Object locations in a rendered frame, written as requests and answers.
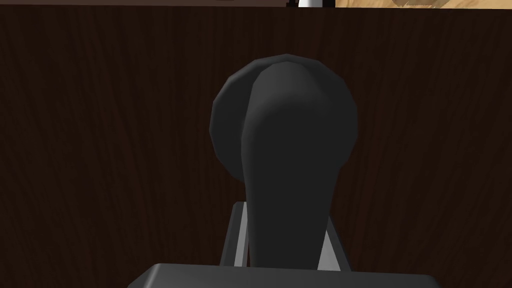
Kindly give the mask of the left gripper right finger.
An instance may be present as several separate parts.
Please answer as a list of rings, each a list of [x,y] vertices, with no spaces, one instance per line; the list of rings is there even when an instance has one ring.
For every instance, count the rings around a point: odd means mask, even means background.
[[[342,272],[351,272],[353,270],[331,216],[329,216],[327,221],[317,269],[319,271]]]

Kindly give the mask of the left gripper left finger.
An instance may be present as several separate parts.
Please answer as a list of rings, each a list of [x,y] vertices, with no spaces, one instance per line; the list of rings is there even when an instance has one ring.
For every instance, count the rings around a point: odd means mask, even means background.
[[[219,265],[246,267],[248,264],[248,248],[247,203],[238,201],[232,207]]]

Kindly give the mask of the black door handle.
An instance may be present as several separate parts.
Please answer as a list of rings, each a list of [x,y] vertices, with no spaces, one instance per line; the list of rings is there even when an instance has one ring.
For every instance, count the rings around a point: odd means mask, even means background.
[[[358,136],[346,82],[315,59],[253,60],[218,92],[209,133],[218,160],[245,186],[251,266],[316,270]]]

